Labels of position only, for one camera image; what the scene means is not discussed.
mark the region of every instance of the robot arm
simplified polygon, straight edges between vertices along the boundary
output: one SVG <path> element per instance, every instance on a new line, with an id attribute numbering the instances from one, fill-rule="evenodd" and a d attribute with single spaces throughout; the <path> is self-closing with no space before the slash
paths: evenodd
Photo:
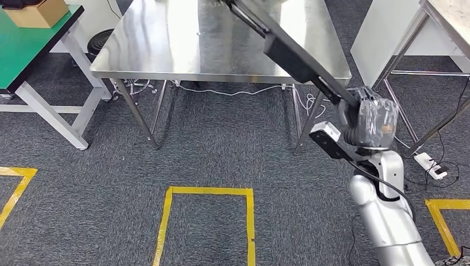
<path id="1" fill-rule="evenodd" d="M 338 107 L 343 138 L 329 122 L 316 124 L 310 137 L 331 158 L 349 161 L 356 171 L 350 191 L 382 266 L 434 265 L 413 221 L 414 210 L 403 193 L 403 162 L 388 150 L 395 135 L 397 108 L 367 88 L 346 90 L 279 24 L 252 0 L 221 0 L 264 38 L 264 53 L 296 81 L 313 84 Z"/>

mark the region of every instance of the white table frame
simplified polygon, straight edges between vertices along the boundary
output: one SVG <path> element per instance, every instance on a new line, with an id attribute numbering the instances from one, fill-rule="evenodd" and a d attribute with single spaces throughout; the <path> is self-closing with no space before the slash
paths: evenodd
<path id="1" fill-rule="evenodd" d="M 89 94 L 83 106 L 51 106 L 44 100 L 26 81 L 15 91 L 28 105 L 0 105 L 1 112 L 36 112 L 53 128 L 66 138 L 73 146 L 80 150 L 86 150 L 89 144 L 82 138 L 93 113 L 100 100 L 111 100 L 106 85 L 101 79 L 95 78 L 90 71 L 91 62 L 83 53 L 79 43 L 70 34 L 70 30 L 62 36 L 60 41 L 69 51 L 72 58 L 78 64 L 88 81 L 92 84 L 93 90 Z M 72 125 L 68 124 L 60 115 L 78 114 Z"/>
<path id="2" fill-rule="evenodd" d="M 412 24 L 417 25 L 416 28 L 412 28 L 406 34 L 407 38 L 404 40 L 404 45 L 398 52 L 396 58 L 392 61 L 390 66 L 385 70 L 383 76 L 379 79 L 373 89 L 377 89 L 377 87 L 384 82 L 387 91 L 389 92 L 392 100 L 397 104 L 400 111 L 400 116 L 406 126 L 408 133 L 410 134 L 413 144 L 409 149 L 405 152 L 405 157 L 411 157 L 415 154 L 430 138 L 432 138 L 435 134 L 437 134 L 440 129 L 447 126 L 450 122 L 460 116 L 464 111 L 470 108 L 470 99 L 463 100 L 462 103 L 459 103 L 457 106 L 456 111 L 452 111 L 451 113 L 447 114 L 445 118 L 443 118 L 436 126 L 434 126 L 431 130 L 429 130 L 422 138 L 418 138 L 416 135 L 410 121 L 408 120 L 403 108 L 400 105 L 400 102 L 395 95 L 395 92 L 390 85 L 388 80 L 389 76 L 392 74 L 395 75 L 428 75 L 428 76 L 465 76 L 470 78 L 470 73 L 454 73 L 454 72 L 436 72 L 436 71 L 400 71 L 395 70 L 400 60 L 403 58 L 405 53 L 410 48 L 411 44 L 415 41 L 416 37 L 419 35 L 421 30 L 423 30 L 426 22 L 431 18 L 433 19 L 442 29 L 443 31 L 455 42 L 455 44 L 459 47 L 461 51 L 464 52 L 465 56 L 469 56 L 470 54 L 470 45 L 464 43 L 462 39 L 459 39 L 456 36 L 455 32 L 451 28 L 451 26 L 446 25 L 444 21 L 440 20 L 439 16 L 427 2 L 427 0 L 421 0 L 420 2 L 421 8 L 413 20 Z"/>

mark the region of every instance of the black arm segment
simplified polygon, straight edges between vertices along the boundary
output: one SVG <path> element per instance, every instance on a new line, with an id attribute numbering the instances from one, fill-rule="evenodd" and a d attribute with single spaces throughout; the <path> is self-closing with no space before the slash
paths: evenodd
<path id="1" fill-rule="evenodd" d="M 353 109 L 359 100 L 347 91 L 318 61 L 297 44 L 262 7 L 252 0 L 221 0 L 264 38 L 264 53 L 300 83 L 313 84 L 335 105 L 344 99 Z"/>

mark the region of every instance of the black cable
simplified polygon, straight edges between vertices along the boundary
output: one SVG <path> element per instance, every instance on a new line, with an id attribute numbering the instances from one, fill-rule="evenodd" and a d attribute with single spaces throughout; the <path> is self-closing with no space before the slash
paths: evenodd
<path id="1" fill-rule="evenodd" d="M 457 264 L 463 258 L 463 249 L 464 248 L 470 250 L 470 248 L 465 247 L 464 245 L 460 246 L 460 257 L 458 257 L 457 261 L 455 261 L 454 263 L 446 264 L 446 265 L 455 265 L 455 264 Z"/>
<path id="2" fill-rule="evenodd" d="M 348 161 L 348 163 L 351 164 L 357 170 L 359 170 L 362 173 L 364 173 L 365 175 L 367 175 L 369 178 L 386 185 L 387 187 L 389 187 L 389 188 L 393 189 L 395 192 L 397 192 L 400 196 L 402 196 L 405 199 L 405 201 L 408 203 L 408 206 L 410 207 L 411 217 L 413 218 L 413 221 L 414 222 L 416 221 L 415 207 L 414 207 L 413 203 L 410 201 L 410 198 L 406 194 L 404 194 L 401 190 L 396 188 L 394 185 L 388 183 L 387 181 L 384 181 L 384 180 L 372 175 L 371 173 L 367 172 L 367 170 L 363 169 L 362 167 L 358 166 L 357 164 L 355 164 L 351 161 Z"/>
<path id="3" fill-rule="evenodd" d="M 457 116 L 458 114 L 458 111 L 459 111 L 459 107 L 460 107 L 460 102 L 462 101 L 462 97 L 463 97 L 463 94 L 465 93 L 466 89 L 467 89 L 467 86 L 468 86 L 468 82 L 469 82 L 470 78 L 467 78 L 467 80 L 465 81 L 465 86 L 463 87 L 463 90 L 462 92 L 460 93 L 459 97 L 458 97 L 458 103 L 457 103 L 457 108 L 456 108 L 456 111 L 455 111 L 455 114 L 454 116 L 452 117 L 451 121 Z M 455 184 L 459 179 L 460 179 L 460 169 L 458 168 L 458 165 L 462 165 L 462 166 L 467 166 L 467 167 L 470 167 L 470 165 L 463 165 L 461 163 L 453 163 L 453 162 L 449 162 L 449 161 L 442 161 L 444 159 L 444 156 L 446 154 L 446 147 L 444 145 L 444 142 L 442 141 L 442 135 L 441 135 L 441 129 L 437 130 L 437 133 L 439 134 L 439 140 L 441 142 L 441 146 L 442 146 L 442 156 L 441 158 L 439 159 L 439 161 L 437 163 L 434 163 L 428 170 L 425 171 L 425 182 L 424 183 L 419 183 L 419 182 L 415 182 L 415 181 L 411 181 L 409 180 L 408 178 L 405 177 L 406 181 L 408 181 L 409 183 L 413 183 L 413 184 L 416 184 L 416 185 L 419 185 L 419 186 L 425 186 L 423 190 L 420 190 L 420 191 L 412 191 L 412 192 L 409 192 L 407 193 L 408 195 L 410 194 L 415 194 L 415 193 L 420 193 L 420 192 L 424 192 L 427 190 L 427 187 L 428 186 L 431 186 L 431 187 L 438 187 L 438 188 L 446 188 L 446 187 L 450 187 L 451 185 Z M 448 185 L 444 185 L 444 186 L 438 186 L 438 185 L 433 185 L 433 184 L 430 184 L 429 183 L 429 172 L 431 169 L 433 169 L 434 167 L 436 166 L 440 166 L 442 163 L 450 163 L 451 165 L 454 165 L 456 168 L 457 168 L 457 176 L 455 178 L 455 180 L 448 184 Z"/>
<path id="4" fill-rule="evenodd" d="M 360 214 L 356 214 L 356 216 L 354 216 L 354 217 L 351 219 L 352 245 L 351 245 L 351 249 L 349 250 L 349 254 L 348 254 L 349 266 L 354 266 L 353 263 L 351 262 L 351 254 L 353 253 L 354 245 L 356 244 L 356 235 L 355 235 L 355 233 L 354 233 L 354 220 L 355 220 L 356 218 L 358 218 L 359 216 L 361 216 L 361 215 L 360 215 Z"/>
<path id="5" fill-rule="evenodd" d="M 106 1 L 108 2 L 109 9 L 111 10 L 111 12 L 113 12 L 118 19 L 121 19 L 121 17 L 118 14 L 116 14 L 116 12 L 114 12 L 113 8 L 111 7 L 111 4 L 109 3 L 109 0 L 106 0 Z"/>

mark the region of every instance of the cardboard box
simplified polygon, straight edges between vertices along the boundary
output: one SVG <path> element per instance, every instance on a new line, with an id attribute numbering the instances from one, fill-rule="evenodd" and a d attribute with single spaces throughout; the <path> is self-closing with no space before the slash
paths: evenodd
<path id="1" fill-rule="evenodd" d="M 52 28 L 67 12 L 64 0 L 43 0 L 23 9 L 4 9 L 20 28 Z"/>

